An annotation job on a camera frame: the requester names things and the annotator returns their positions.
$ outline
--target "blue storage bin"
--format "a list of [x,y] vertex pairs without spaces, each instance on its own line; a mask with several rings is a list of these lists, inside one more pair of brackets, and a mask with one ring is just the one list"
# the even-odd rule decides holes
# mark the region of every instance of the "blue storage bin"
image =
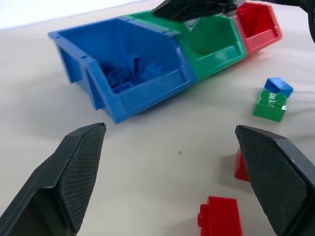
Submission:
[[176,34],[119,17],[49,36],[70,82],[121,122],[196,83]]

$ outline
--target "lego brick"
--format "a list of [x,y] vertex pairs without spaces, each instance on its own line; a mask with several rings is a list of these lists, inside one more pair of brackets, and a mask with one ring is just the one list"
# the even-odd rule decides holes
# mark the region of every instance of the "lego brick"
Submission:
[[235,177],[240,180],[249,181],[241,149],[238,149],[236,154]]
[[286,96],[263,90],[259,93],[253,116],[280,122],[286,112]]
[[268,4],[247,1],[237,9],[234,20],[248,57],[282,39],[279,23]]
[[236,199],[208,197],[200,206],[198,226],[200,236],[242,236]]
[[162,27],[164,31],[177,32],[176,37],[198,81],[246,57],[245,45],[233,18],[222,15],[202,17],[190,28],[187,27],[187,22],[159,18],[151,11],[135,13],[128,17],[151,27]]
[[195,84],[173,33],[126,17],[49,33],[71,83],[121,122]]
[[272,93],[283,93],[286,97],[290,97],[293,88],[280,77],[269,78],[265,84],[265,89]]

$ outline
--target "red storage bin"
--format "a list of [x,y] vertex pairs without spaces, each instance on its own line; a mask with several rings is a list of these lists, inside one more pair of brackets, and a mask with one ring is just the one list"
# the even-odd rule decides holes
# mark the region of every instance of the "red storage bin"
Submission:
[[237,9],[234,20],[248,56],[282,38],[275,13],[268,4],[246,2]]

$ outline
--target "green storage bin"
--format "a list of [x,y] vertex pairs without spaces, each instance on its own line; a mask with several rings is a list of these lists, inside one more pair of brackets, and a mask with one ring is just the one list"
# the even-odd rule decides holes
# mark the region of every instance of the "green storage bin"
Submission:
[[222,15],[202,17],[192,31],[184,23],[153,16],[151,11],[128,15],[165,31],[178,31],[177,38],[201,81],[246,57],[246,49],[233,18]]

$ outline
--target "plastic storage bin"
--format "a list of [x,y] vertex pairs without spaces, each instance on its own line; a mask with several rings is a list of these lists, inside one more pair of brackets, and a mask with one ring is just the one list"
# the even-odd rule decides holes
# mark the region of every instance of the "plastic storage bin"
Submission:
[[248,56],[282,38],[275,13],[268,4],[246,2],[237,9],[234,19]]
[[69,80],[123,121],[196,83],[174,35],[120,17],[51,32]]
[[246,57],[246,50],[233,18],[221,15],[202,17],[192,31],[184,23],[152,15],[151,11],[128,15],[151,26],[177,30],[176,36],[191,62],[198,81]]

